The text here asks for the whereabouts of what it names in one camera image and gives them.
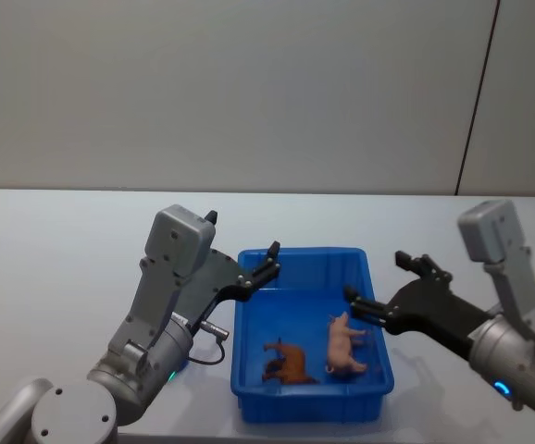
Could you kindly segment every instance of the blue indicator light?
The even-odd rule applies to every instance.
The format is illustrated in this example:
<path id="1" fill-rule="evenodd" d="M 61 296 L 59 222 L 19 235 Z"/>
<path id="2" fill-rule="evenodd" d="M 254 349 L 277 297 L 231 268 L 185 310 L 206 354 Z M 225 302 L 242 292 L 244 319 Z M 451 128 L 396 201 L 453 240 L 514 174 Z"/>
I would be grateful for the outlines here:
<path id="1" fill-rule="evenodd" d="M 493 386 L 505 396 L 510 394 L 510 388 L 504 382 L 496 381 L 493 383 Z"/>

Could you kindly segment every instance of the cable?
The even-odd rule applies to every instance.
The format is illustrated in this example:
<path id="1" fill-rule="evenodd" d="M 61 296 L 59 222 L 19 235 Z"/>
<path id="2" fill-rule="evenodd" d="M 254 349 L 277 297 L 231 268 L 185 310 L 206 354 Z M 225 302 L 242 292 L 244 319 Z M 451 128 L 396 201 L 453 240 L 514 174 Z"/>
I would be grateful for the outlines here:
<path id="1" fill-rule="evenodd" d="M 191 361 L 192 363 L 201 364 L 201 365 L 216 365 L 220 364 L 222 361 L 224 361 L 224 356 L 226 353 L 224 352 L 224 347 L 222 346 L 221 340 L 216 340 L 216 344 L 220 348 L 220 357 L 216 361 L 200 361 L 199 359 L 192 358 L 191 356 L 187 357 L 188 361 Z"/>

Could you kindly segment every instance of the brown horse figurine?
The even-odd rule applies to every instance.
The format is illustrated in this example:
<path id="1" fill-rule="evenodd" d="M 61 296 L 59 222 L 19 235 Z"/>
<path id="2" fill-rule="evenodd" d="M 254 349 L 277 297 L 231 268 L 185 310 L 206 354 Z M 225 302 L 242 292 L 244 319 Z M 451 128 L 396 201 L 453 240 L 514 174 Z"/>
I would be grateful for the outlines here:
<path id="1" fill-rule="evenodd" d="M 262 381 L 276 377 L 281 384 L 318 384 L 318 381 L 305 373 L 305 352 L 297 345 L 265 344 L 264 352 L 275 350 L 284 357 L 273 359 L 266 364 L 266 370 L 261 376 Z"/>

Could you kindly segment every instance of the white table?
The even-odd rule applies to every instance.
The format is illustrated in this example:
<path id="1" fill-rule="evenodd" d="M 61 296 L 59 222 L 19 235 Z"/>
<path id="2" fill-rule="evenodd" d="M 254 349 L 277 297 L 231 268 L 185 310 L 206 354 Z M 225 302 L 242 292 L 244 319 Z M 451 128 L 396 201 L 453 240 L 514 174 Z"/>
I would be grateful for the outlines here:
<path id="1" fill-rule="evenodd" d="M 227 194 L 122 191 L 0 191 L 0 405 L 26 376 L 60 384 L 84 378 L 131 304 L 138 261 L 155 213 L 182 204 L 218 210 L 214 246 L 357 246 L 368 255 L 377 298 L 413 278 L 393 253 L 429 253 L 454 273 L 454 292 L 482 308 L 496 302 L 490 278 L 471 263 L 456 227 L 468 197 Z M 535 198 L 515 199 L 534 251 Z M 232 328 L 233 304 L 211 316 Z M 208 335 L 193 355 L 215 356 Z M 381 418 L 364 425 L 248 425 L 230 392 L 226 362 L 190 364 L 146 415 L 123 432 L 151 437 L 305 438 L 368 442 L 530 443 L 535 413 L 511 410 L 467 363 L 423 335 L 386 336 L 395 376 Z M 152 439 L 145 442 L 165 442 Z"/>

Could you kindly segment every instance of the pink pig figurine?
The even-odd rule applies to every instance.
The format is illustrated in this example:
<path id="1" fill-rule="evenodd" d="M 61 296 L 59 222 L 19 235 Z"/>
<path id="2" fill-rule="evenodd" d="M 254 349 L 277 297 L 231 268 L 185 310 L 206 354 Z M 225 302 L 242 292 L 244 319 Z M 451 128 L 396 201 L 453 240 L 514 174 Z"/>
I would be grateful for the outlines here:
<path id="1" fill-rule="evenodd" d="M 366 335 L 365 330 L 352 330 L 348 327 L 348 314 L 343 312 L 341 316 L 331 316 L 330 340 L 327 346 L 327 365 L 325 371 L 335 376 L 349 376 L 352 373 L 364 373 L 368 365 L 358 363 L 352 357 L 352 345 L 361 344 L 356 339 Z"/>

